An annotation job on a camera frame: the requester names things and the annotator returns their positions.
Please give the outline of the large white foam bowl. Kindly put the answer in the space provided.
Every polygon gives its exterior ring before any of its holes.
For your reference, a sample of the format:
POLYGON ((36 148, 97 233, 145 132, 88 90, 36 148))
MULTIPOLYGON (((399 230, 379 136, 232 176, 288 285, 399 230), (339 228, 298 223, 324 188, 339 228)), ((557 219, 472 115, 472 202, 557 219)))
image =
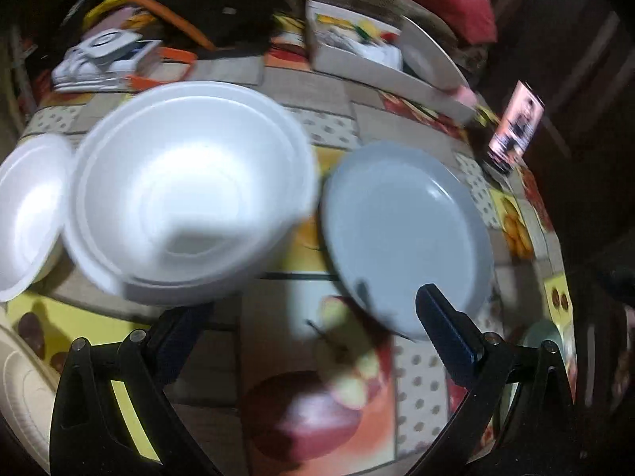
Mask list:
POLYGON ((85 136, 63 239, 106 294, 207 303, 266 272, 318 194, 316 153, 287 109, 238 85, 173 83, 131 98, 85 136))

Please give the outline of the light grey round plate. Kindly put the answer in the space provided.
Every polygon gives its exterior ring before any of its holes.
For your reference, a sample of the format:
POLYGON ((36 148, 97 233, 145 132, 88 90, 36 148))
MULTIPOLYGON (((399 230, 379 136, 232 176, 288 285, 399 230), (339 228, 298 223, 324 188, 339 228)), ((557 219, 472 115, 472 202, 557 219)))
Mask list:
POLYGON ((426 284, 470 318, 489 301, 487 227, 467 187, 423 150, 380 141, 346 154, 325 179, 319 212, 341 285, 390 331, 427 337, 416 312, 426 284))

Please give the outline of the beige round plate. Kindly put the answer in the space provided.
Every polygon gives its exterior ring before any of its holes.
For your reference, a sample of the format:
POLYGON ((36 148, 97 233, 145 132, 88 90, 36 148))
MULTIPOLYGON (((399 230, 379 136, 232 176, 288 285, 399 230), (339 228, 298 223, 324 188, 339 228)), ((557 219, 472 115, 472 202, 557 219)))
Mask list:
POLYGON ((56 379, 10 327, 1 326, 1 414, 33 461, 50 475, 56 379))

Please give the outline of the smartphone on stand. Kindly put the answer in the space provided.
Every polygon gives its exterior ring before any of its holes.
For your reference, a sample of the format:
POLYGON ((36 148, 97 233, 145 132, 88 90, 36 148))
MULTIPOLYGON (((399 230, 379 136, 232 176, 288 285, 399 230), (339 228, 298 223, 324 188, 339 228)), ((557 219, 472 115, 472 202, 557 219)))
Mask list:
POLYGON ((487 144, 485 161, 502 175, 508 175, 522 160, 544 115, 544 103, 525 82, 517 82, 487 144))

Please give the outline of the white foam bowl in tray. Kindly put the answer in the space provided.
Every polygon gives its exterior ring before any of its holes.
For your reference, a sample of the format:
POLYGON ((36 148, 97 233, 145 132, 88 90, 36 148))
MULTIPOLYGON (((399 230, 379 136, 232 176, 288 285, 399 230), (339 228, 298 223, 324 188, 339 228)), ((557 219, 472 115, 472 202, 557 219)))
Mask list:
POLYGON ((421 80, 442 91, 468 86, 465 76, 443 48, 419 25, 402 18, 397 39, 405 65, 421 80))

